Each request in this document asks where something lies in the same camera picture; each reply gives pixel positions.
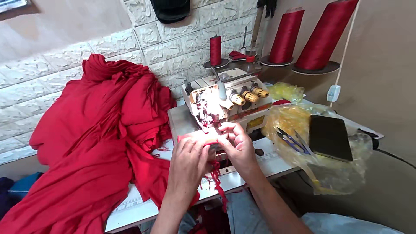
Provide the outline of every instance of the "thread stand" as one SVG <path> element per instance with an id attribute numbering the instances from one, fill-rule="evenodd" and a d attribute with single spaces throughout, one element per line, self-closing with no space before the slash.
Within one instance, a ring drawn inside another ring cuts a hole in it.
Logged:
<path id="1" fill-rule="evenodd" d="M 323 74 L 332 73 L 338 70 L 339 67 L 340 67 L 340 64 L 338 62 L 329 61 L 327 65 L 324 67 L 324 69 L 322 70 L 306 70 L 306 69 L 296 68 L 295 66 L 293 66 L 292 71 L 295 73 L 302 74 L 302 75 L 323 75 Z"/>
<path id="2" fill-rule="evenodd" d="M 220 67 L 225 67 L 226 65 L 228 65 L 228 63 L 230 63 L 230 61 L 228 59 L 222 58 L 221 63 L 216 65 L 216 66 L 211 65 L 211 61 L 208 61 L 208 62 L 204 63 L 204 65 L 202 65 L 202 67 L 205 68 L 205 69 L 211 69 L 212 67 L 217 69 L 217 68 L 220 68 Z"/>
<path id="3" fill-rule="evenodd" d="M 260 59 L 260 63 L 263 64 L 263 65 L 265 65 L 265 66 L 268 66 L 268 67 L 283 67 L 283 66 L 288 66 L 288 65 L 290 65 L 290 64 L 293 63 L 293 57 L 290 60 L 290 62 L 273 63 L 273 62 L 269 62 L 269 56 L 270 55 L 267 55 L 267 56 L 262 57 Z"/>

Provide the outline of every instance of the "smartphone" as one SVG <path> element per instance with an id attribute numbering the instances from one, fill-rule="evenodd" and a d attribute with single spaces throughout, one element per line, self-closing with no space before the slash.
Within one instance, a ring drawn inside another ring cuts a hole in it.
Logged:
<path id="1" fill-rule="evenodd" d="M 319 154 L 343 162 L 352 162 L 347 128 L 343 119 L 311 115 L 309 147 Z"/>

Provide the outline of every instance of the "black cap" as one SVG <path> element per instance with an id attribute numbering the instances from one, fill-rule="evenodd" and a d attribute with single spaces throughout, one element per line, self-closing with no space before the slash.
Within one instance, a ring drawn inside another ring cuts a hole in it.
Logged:
<path id="1" fill-rule="evenodd" d="M 170 24 L 185 19 L 191 8 L 190 0 L 150 0 L 161 23 Z"/>

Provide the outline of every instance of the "clear plastic bag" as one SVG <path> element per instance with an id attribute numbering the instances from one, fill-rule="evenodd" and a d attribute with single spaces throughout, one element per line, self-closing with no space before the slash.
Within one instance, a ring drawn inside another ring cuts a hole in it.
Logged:
<path id="1" fill-rule="evenodd" d="M 290 85 L 284 82 L 277 82 L 275 85 L 267 87 L 270 96 L 273 99 L 281 100 L 286 99 L 292 103 L 300 103 L 303 99 L 304 87 L 298 87 L 296 85 Z"/>
<path id="2" fill-rule="evenodd" d="M 262 133 L 275 143 L 277 153 L 289 164 L 302 168 L 313 182 L 315 194 L 351 194 L 365 184 L 365 161 L 372 151 L 371 137 L 347 126 L 352 162 L 341 162 L 321 155 L 308 155 L 295 151 L 277 134 L 281 128 L 295 140 L 296 130 L 307 143 L 309 141 L 310 115 L 336 117 L 329 107 L 300 103 L 273 106 Z"/>

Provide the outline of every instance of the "yellow tension knob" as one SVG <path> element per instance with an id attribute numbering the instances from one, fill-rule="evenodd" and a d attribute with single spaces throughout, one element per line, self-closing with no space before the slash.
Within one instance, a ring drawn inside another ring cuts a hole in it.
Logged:
<path id="1" fill-rule="evenodd" d="M 239 94 L 234 94 L 233 96 L 231 96 L 231 101 L 237 105 L 243 106 L 245 104 L 245 100 L 242 96 L 240 96 Z"/>
<path id="2" fill-rule="evenodd" d="M 262 88 L 260 88 L 260 87 L 254 88 L 253 89 L 253 93 L 255 95 L 259 96 L 259 97 L 262 97 L 262 98 L 266 98 L 266 97 L 269 96 L 269 92 L 266 91 L 266 90 L 264 90 L 264 89 L 262 89 Z"/>
<path id="3" fill-rule="evenodd" d="M 244 97 L 244 99 L 246 99 L 249 102 L 256 102 L 259 100 L 259 97 L 257 95 L 254 95 L 252 92 L 250 91 L 244 91 L 242 93 L 242 96 Z"/>

